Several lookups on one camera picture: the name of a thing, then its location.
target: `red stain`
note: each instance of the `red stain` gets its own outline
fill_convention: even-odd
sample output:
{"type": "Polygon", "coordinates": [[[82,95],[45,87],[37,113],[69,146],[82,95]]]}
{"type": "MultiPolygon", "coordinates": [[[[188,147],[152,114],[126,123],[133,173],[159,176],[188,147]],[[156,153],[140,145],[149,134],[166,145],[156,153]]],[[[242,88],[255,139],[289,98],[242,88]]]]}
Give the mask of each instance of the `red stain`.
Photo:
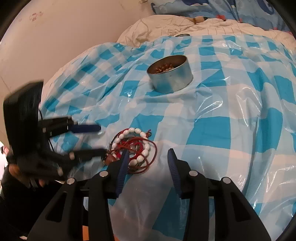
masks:
{"type": "Polygon", "coordinates": [[[219,19],[222,19],[222,20],[226,20],[226,17],[224,16],[224,15],[220,15],[220,14],[218,14],[217,16],[216,16],[216,18],[219,18],[219,19]]]}
{"type": "Polygon", "coordinates": [[[34,22],[37,19],[37,17],[42,16],[42,15],[43,15],[43,12],[41,12],[41,11],[38,14],[37,13],[33,13],[32,15],[30,15],[29,19],[32,22],[34,22]]]}

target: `white wall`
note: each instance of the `white wall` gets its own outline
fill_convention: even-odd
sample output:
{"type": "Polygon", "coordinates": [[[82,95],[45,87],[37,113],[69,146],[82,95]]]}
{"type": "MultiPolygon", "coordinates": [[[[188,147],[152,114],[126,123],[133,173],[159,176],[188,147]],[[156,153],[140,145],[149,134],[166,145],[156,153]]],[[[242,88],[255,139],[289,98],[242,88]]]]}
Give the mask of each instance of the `white wall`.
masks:
{"type": "Polygon", "coordinates": [[[152,15],[139,0],[32,0],[0,42],[0,141],[8,144],[2,102],[28,81],[48,81],[91,46],[115,42],[140,18],[152,15]]]}

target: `checkered tablecloth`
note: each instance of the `checkered tablecloth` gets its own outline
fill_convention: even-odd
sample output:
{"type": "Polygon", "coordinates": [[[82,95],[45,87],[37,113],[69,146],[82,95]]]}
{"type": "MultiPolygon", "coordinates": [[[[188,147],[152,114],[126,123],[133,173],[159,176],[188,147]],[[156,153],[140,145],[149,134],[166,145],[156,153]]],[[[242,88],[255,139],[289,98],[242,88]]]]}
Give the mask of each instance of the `checkered tablecloth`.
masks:
{"type": "MultiPolygon", "coordinates": [[[[103,127],[100,135],[54,138],[57,152],[106,147],[130,126],[152,130],[155,163],[142,175],[128,176],[120,197],[110,201],[121,241],[182,239],[189,202],[174,191],[169,148],[208,178],[230,177],[275,240],[296,207],[295,66],[281,43],[261,36],[161,37],[140,48],[106,43],[62,71],[42,113],[103,127]],[[146,70],[176,54],[187,56],[194,79],[183,90],[160,94],[146,70]]],[[[72,174],[89,178],[100,168],[95,159],[72,174]]]]}

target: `silver screw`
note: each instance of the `silver screw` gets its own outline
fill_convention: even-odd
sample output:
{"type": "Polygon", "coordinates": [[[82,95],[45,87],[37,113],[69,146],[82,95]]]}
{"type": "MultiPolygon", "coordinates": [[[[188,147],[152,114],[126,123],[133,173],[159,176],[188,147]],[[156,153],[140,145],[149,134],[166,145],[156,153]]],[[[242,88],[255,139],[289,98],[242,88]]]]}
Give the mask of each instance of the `silver screw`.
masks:
{"type": "Polygon", "coordinates": [[[108,173],[107,171],[101,171],[101,172],[100,172],[100,176],[101,176],[101,177],[106,177],[106,176],[108,176],[108,174],[109,174],[109,173],[108,173]]]}
{"type": "Polygon", "coordinates": [[[73,184],[74,182],[75,182],[75,179],[72,177],[67,180],[67,184],[69,185],[73,184]]]}
{"type": "Polygon", "coordinates": [[[74,152],[70,152],[69,153],[69,157],[70,157],[71,160],[74,160],[75,159],[74,152]]]}
{"type": "Polygon", "coordinates": [[[57,168],[57,173],[61,177],[64,174],[63,169],[61,167],[58,167],[57,168]]]}
{"type": "Polygon", "coordinates": [[[195,171],[195,170],[191,170],[191,171],[189,172],[189,175],[192,176],[192,177],[196,177],[196,176],[198,175],[198,172],[195,171]]]}
{"type": "Polygon", "coordinates": [[[225,177],[225,178],[223,178],[223,182],[226,184],[229,184],[229,183],[231,183],[231,180],[229,177],[225,177]]]}

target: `open tin can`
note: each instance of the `open tin can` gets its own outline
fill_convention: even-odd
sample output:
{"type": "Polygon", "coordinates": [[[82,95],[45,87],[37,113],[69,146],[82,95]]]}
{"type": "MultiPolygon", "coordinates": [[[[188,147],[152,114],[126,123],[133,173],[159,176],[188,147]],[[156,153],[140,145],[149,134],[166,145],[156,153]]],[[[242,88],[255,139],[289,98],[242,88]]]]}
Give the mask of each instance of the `open tin can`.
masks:
{"type": "Polygon", "coordinates": [[[172,93],[185,88],[193,75],[184,55],[172,55],[162,58],[147,69],[154,89],[160,93],[172,93]]]}

